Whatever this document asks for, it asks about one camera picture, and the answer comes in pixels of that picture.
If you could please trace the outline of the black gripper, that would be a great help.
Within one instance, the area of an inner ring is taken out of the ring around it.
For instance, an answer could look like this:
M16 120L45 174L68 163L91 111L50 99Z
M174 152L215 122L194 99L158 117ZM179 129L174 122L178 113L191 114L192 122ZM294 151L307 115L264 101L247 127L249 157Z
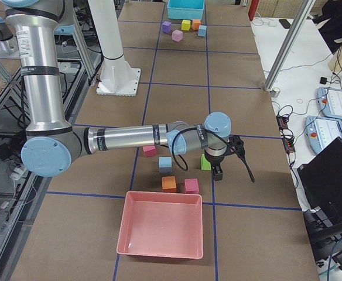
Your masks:
M210 163L213 168L213 177L214 181L222 181L223 179L223 170L220 166L220 163L224 160L224 155L214 156L208 153L207 150L204 151L204 155L206 160Z

